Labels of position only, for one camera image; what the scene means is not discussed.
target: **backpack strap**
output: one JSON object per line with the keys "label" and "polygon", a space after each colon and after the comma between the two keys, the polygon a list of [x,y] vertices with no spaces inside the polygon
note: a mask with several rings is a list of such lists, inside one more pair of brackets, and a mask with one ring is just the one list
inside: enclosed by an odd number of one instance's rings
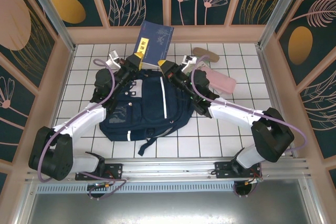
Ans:
{"label": "backpack strap", "polygon": [[158,139],[157,137],[152,137],[152,138],[150,138],[149,140],[147,139],[147,143],[141,145],[138,154],[139,154],[140,156],[143,156],[143,153],[145,152],[145,150],[146,150],[149,146],[151,146],[152,144],[154,144],[155,141],[156,141],[157,139]]}

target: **black mount bracket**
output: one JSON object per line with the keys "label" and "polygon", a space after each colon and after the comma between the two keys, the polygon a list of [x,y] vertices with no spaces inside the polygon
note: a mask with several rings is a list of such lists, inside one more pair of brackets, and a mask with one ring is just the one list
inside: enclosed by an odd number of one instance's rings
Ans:
{"label": "black mount bracket", "polygon": [[260,163],[253,165],[250,169],[244,169],[238,174],[232,169],[231,161],[216,162],[212,174],[216,175],[216,178],[253,178],[254,174],[251,169],[254,170],[257,175],[261,176]]}
{"label": "black mount bracket", "polygon": [[[106,178],[106,179],[111,179],[111,174],[114,179],[121,179],[122,175],[122,164],[105,164],[105,169],[103,174],[98,174],[97,171],[93,173],[89,173],[91,175],[95,175],[98,177]],[[96,180],[95,178],[91,178],[89,176],[86,176],[82,173],[76,173],[75,176],[76,181],[91,181],[91,180]]]}

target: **reflective stripe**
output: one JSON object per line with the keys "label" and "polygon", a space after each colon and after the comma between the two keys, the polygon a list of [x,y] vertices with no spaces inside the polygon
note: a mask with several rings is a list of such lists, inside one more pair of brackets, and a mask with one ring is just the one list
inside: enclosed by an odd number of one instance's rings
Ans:
{"label": "reflective stripe", "polygon": [[164,92],[164,84],[163,84],[163,79],[160,77],[161,80],[161,88],[162,88],[162,96],[163,96],[163,113],[164,113],[164,118],[167,118],[167,105],[166,105],[166,96]]}

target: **navy backpack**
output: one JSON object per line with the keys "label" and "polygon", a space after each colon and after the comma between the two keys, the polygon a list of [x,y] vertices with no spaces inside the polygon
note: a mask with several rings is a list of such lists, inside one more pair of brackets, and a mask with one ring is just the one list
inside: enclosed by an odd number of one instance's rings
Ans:
{"label": "navy backpack", "polygon": [[141,70],[117,99],[115,111],[100,123],[100,130],[111,141],[147,140],[140,156],[158,137],[185,126],[194,111],[190,97],[153,70]]}

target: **metal base plate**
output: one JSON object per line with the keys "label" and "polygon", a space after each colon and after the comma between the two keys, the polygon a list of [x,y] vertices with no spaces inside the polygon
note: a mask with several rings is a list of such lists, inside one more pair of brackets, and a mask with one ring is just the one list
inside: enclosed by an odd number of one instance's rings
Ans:
{"label": "metal base plate", "polygon": [[250,169],[246,169],[242,172],[241,175],[237,175],[230,169],[230,162],[216,162],[215,163],[215,171],[216,178],[253,178],[253,171],[258,175],[260,175],[260,164],[253,165]]}
{"label": "metal base plate", "polygon": [[[106,172],[103,174],[102,178],[111,179],[110,173],[112,174],[114,179],[121,179],[122,175],[122,164],[106,164],[105,165]],[[83,175],[82,173],[76,173],[75,180],[77,181],[91,181],[96,180],[95,178],[88,177]]]}

